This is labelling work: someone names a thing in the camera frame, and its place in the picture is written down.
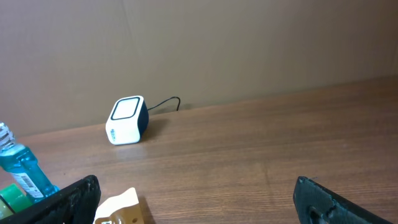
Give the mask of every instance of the small speaker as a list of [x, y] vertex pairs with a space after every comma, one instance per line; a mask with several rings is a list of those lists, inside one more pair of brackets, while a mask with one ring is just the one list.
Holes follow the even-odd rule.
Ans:
[[147, 129], [149, 114], [144, 97], [130, 96], [118, 100], [106, 122], [105, 130], [114, 145], [137, 143]]

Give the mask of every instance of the bottle cap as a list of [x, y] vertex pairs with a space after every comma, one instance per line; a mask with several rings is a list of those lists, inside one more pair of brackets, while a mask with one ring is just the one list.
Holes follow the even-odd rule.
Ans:
[[15, 135], [6, 124], [0, 121], [0, 149], [15, 144]]
[[16, 184], [11, 184], [5, 189], [0, 190], [0, 196], [15, 213], [32, 205], [32, 202], [19, 190]]

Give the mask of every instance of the mouthwash bottle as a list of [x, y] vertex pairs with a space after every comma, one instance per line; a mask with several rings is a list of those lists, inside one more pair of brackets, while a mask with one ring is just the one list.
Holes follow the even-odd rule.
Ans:
[[26, 191], [27, 198], [36, 203], [59, 191], [37, 165], [32, 151], [16, 142], [14, 134], [0, 122], [0, 165]]

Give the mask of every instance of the beige wall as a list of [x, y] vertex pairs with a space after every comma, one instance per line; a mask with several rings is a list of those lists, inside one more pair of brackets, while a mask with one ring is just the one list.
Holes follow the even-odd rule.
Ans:
[[26, 135], [104, 123], [130, 95], [148, 106], [178, 95], [192, 108], [390, 75], [397, 8], [396, 0], [0, 0], [0, 120]]

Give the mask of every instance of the wood grain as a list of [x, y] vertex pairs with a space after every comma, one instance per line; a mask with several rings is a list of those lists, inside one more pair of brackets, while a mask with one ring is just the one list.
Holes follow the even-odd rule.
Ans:
[[[398, 222], [398, 78], [150, 117], [139, 144], [104, 125], [22, 138], [51, 181], [135, 187], [146, 223], [298, 223], [298, 176]], [[2, 172], [0, 186], [12, 182]]]

